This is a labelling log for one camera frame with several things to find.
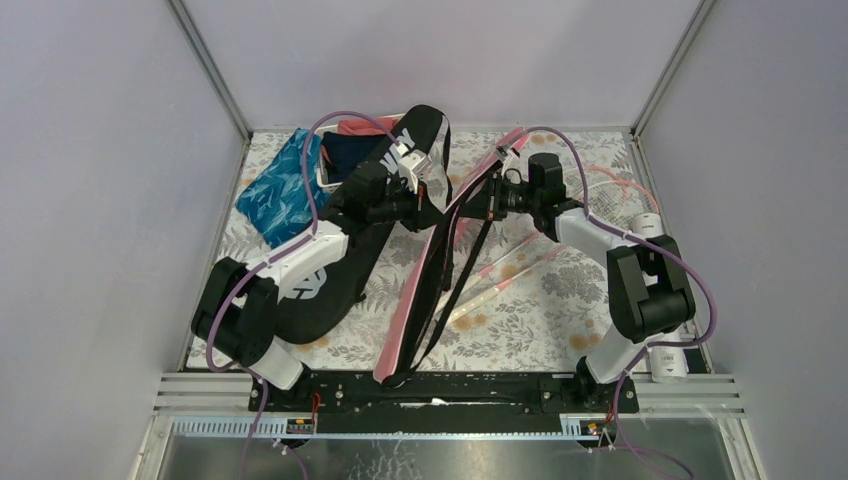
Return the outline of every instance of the white floral mat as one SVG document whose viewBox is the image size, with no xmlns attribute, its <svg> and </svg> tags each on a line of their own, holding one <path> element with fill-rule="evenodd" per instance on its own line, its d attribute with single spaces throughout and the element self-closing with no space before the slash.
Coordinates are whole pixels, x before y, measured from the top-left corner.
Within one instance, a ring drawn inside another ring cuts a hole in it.
<svg viewBox="0 0 848 480">
<path fill-rule="evenodd" d="M 448 170 L 451 182 L 458 185 L 474 162 L 505 133 L 455 132 Z M 620 133 L 576 132 L 568 136 L 585 164 L 606 167 L 623 179 L 633 179 Z M 271 163 L 288 137 L 289 134 L 281 133 L 254 135 L 236 197 Z M 519 170 L 525 178 L 527 158 L 536 152 L 557 153 L 564 159 L 565 169 L 573 166 L 571 154 L 557 138 L 533 135 L 521 150 L 522 165 Z M 567 184 L 575 187 L 571 183 L 575 177 L 572 175 L 570 178 L 566 175 Z M 637 210 L 625 214 L 641 213 Z M 479 223 L 469 228 L 457 247 L 455 276 L 465 263 L 477 231 Z M 474 271 L 491 265 L 535 231 L 529 215 L 512 214 L 495 223 Z M 396 226 L 371 274 L 365 291 L 366 300 L 354 306 L 347 317 L 323 338 L 308 345 L 292 346 L 294 356 L 313 369 L 372 369 L 403 282 L 411 272 L 425 238 L 424 232 L 413 234 L 400 225 Z M 558 247 L 559 244 L 538 236 L 510 255 L 470 294 L 511 277 Z M 267 251 L 269 247 L 256 229 L 244 215 L 232 208 L 218 258 L 229 256 L 244 261 Z M 601 341 L 610 323 L 606 272 L 581 252 L 566 248 L 552 261 L 536 264 L 497 298 L 447 327 L 422 369 L 572 371 L 580 357 Z M 195 338 L 185 366 L 206 368 L 205 349 L 206 343 Z M 218 364 L 227 361 L 217 351 L 215 359 Z"/>
</svg>

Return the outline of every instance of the pink fabric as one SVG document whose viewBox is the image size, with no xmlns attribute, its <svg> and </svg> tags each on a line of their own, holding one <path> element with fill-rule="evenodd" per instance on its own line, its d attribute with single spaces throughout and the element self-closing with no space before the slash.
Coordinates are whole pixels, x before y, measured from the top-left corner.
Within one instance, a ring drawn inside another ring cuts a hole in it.
<svg viewBox="0 0 848 480">
<path fill-rule="evenodd" d="M 321 157 L 323 157 L 324 161 L 329 163 L 330 165 L 333 164 L 333 162 L 330 161 L 330 156 L 327 155 L 327 149 L 324 148 L 324 145 L 321 145 Z"/>
<path fill-rule="evenodd" d="M 397 125 L 397 122 L 400 121 L 400 118 L 380 117 L 377 119 L 377 121 L 380 122 L 381 125 L 386 127 L 387 130 L 391 131 L 392 128 Z M 346 118 L 344 120 L 339 120 L 339 127 L 337 132 L 341 135 L 353 136 L 386 134 L 384 131 L 375 127 L 370 121 L 363 120 L 361 118 Z"/>
<path fill-rule="evenodd" d="M 512 139 L 515 138 L 516 135 L 523 131 L 522 128 L 516 128 L 515 130 L 506 134 L 501 140 L 498 142 L 498 146 L 509 143 Z M 495 156 L 494 150 L 490 151 L 488 156 L 484 157 L 480 163 L 477 164 L 477 167 L 469 173 L 462 182 L 462 185 L 459 188 L 459 191 L 454 195 L 454 200 L 448 205 L 448 209 L 452 208 L 456 203 L 456 199 L 460 198 L 462 194 L 471 186 L 471 183 L 483 174 L 486 170 L 491 168 L 491 166 L 495 163 L 497 157 Z M 459 214 L 459 209 L 454 212 L 454 216 Z M 427 237 L 427 242 L 424 244 L 424 250 L 421 252 L 421 255 L 418 257 L 418 262 L 415 264 L 415 268 L 412 270 L 412 273 L 409 275 L 409 278 L 406 279 L 406 282 L 403 284 L 403 290 L 400 295 L 400 302 L 398 303 L 397 309 L 395 310 L 395 314 L 392 316 L 391 323 L 389 324 L 389 333 L 386 336 L 386 343 L 383 344 L 383 350 L 380 351 L 380 358 L 377 359 L 377 364 L 374 366 L 374 380 L 379 383 L 383 383 L 383 380 L 390 377 L 397 370 L 398 359 L 400 357 L 400 346 L 403 342 L 403 335 L 406 331 L 406 323 L 409 319 L 409 313 L 412 309 L 412 299 L 415 297 L 416 286 L 418 285 L 418 281 L 421 277 L 421 269 L 424 265 L 425 256 L 427 255 L 427 250 L 430 248 L 430 243 L 433 241 L 433 231 L 435 228 L 430 230 L 430 236 Z"/>
</svg>

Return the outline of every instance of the gray wall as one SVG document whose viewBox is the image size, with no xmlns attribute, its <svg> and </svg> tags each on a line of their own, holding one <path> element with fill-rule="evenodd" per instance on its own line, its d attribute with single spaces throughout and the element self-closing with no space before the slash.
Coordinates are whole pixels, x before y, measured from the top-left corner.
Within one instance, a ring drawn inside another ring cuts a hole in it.
<svg viewBox="0 0 848 480">
<path fill-rule="evenodd" d="M 240 139 L 165 2 L 0 6 L 0 478 L 126 478 Z"/>
<path fill-rule="evenodd" d="M 622 126 L 698 0 L 186 3 L 254 128 L 416 102 L 454 125 Z"/>
<path fill-rule="evenodd" d="M 720 2 L 644 144 L 769 477 L 844 478 L 848 3 Z"/>
</svg>

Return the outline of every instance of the aluminum frame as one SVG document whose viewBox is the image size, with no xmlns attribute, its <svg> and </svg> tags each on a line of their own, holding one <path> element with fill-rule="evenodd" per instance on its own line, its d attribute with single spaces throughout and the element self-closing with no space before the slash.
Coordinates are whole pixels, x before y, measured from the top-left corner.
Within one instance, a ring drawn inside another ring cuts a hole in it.
<svg viewBox="0 0 848 480">
<path fill-rule="evenodd" d="M 206 43 L 203 41 L 203 37 L 200 35 L 197 25 L 195 25 L 194 20 L 191 18 L 188 7 L 186 7 L 183 0 L 166 0 L 166 3 L 170 7 L 171 12 L 174 14 L 174 17 L 176 17 L 177 23 L 179 23 L 180 28 L 186 36 L 186 41 L 197 56 L 197 60 L 200 62 L 200 66 L 203 68 L 206 78 L 208 78 L 209 83 L 212 84 L 212 89 L 215 90 L 215 93 L 221 100 L 224 110 L 227 111 L 227 115 L 229 115 L 230 120 L 233 122 L 233 126 L 236 127 L 241 138 L 244 141 L 249 142 L 253 131 L 250 129 L 250 125 L 244 118 L 244 114 L 241 112 L 241 108 L 239 108 L 238 103 L 236 103 L 232 92 L 227 87 L 227 82 L 224 81 L 224 77 L 221 75 L 218 65 L 215 64 L 215 59 L 213 59 L 212 54 L 209 53 L 209 48 L 206 47 Z"/>
<path fill-rule="evenodd" d="M 665 96 L 665 92 L 668 90 L 671 81 L 674 79 L 675 75 L 677 75 L 677 70 L 680 68 L 680 64 L 689 53 L 692 43 L 695 41 L 695 38 L 701 31 L 701 27 L 703 27 L 704 23 L 707 21 L 707 18 L 709 18 L 710 12 L 712 12 L 716 3 L 718 3 L 718 0 L 701 0 L 695 8 L 695 13 L 689 20 L 689 24 L 686 25 L 686 29 L 683 31 L 683 36 L 681 36 L 680 41 L 677 42 L 677 46 L 674 48 L 671 58 L 668 60 L 665 69 L 663 69 L 663 72 L 660 74 L 660 78 L 657 80 L 657 84 L 654 86 L 653 91 L 651 91 L 651 94 L 648 96 L 648 101 L 645 103 L 645 106 L 642 108 L 642 112 L 639 113 L 636 121 L 633 122 L 632 132 L 636 138 L 639 138 L 648 127 L 657 106 L 660 104 L 660 101 L 662 101 L 663 96 Z"/>
<path fill-rule="evenodd" d="M 209 258 L 206 261 L 207 265 L 214 265 L 215 261 L 218 257 L 218 247 L 221 243 L 221 238 L 224 236 L 224 229 L 227 227 L 227 221 L 230 218 L 230 210 L 231 205 L 236 196 L 236 190 L 238 188 L 238 182 L 241 178 L 241 171 L 244 167 L 244 162 L 247 160 L 247 154 L 250 151 L 250 140 L 245 140 L 242 145 L 241 156 L 238 159 L 238 168 L 236 168 L 233 172 L 233 177 L 230 179 L 229 186 L 229 195 L 227 195 L 227 201 L 224 203 L 223 208 L 221 209 L 221 215 L 218 217 L 218 225 L 215 227 L 215 238 L 218 239 L 215 243 L 215 247 L 209 252 Z M 206 288 L 206 277 L 203 278 L 203 282 L 201 282 L 200 286 L 197 289 L 197 295 L 195 296 L 194 304 L 197 305 L 200 303 L 200 297 L 203 295 L 203 290 Z M 185 338 L 183 338 L 183 346 L 180 350 L 179 357 L 176 358 L 174 364 L 176 368 L 182 368 L 185 366 L 185 361 L 188 355 L 189 350 L 191 349 L 191 342 L 194 340 L 194 334 L 191 332 L 191 325 L 188 325 L 185 332 Z"/>
<path fill-rule="evenodd" d="M 632 375 L 640 412 L 622 418 L 709 418 L 722 434 L 737 479 L 765 480 L 742 400 L 732 375 L 694 374 L 682 383 L 654 383 L 650 374 Z M 246 373 L 166 373 L 159 385 L 154 418 L 133 478 L 154 480 L 166 460 L 168 442 L 175 435 L 244 438 L 255 412 L 247 409 L 252 379 Z M 280 434 L 281 419 L 308 418 L 307 412 L 268 412 L 260 422 L 260 436 L 302 438 Z M 560 415 L 561 432 L 531 434 L 316 434 L 314 438 L 340 440 L 580 440 L 574 434 L 579 420 L 601 420 L 603 414 Z"/>
</svg>

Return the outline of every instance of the blue patterned cloth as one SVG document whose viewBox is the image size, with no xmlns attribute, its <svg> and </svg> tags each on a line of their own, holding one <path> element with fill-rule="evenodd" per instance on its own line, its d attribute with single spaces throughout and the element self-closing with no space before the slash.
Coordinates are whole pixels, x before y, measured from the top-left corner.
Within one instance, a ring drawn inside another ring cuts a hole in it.
<svg viewBox="0 0 848 480">
<path fill-rule="evenodd" d="M 291 240 L 312 223 L 303 175 L 300 173 L 300 155 L 309 132 L 297 129 L 283 145 L 264 172 L 239 195 L 236 209 L 247 216 L 262 237 L 276 248 Z M 309 186 L 320 209 L 329 193 L 318 188 L 315 168 L 321 150 L 321 137 L 314 135 L 307 157 Z"/>
</svg>

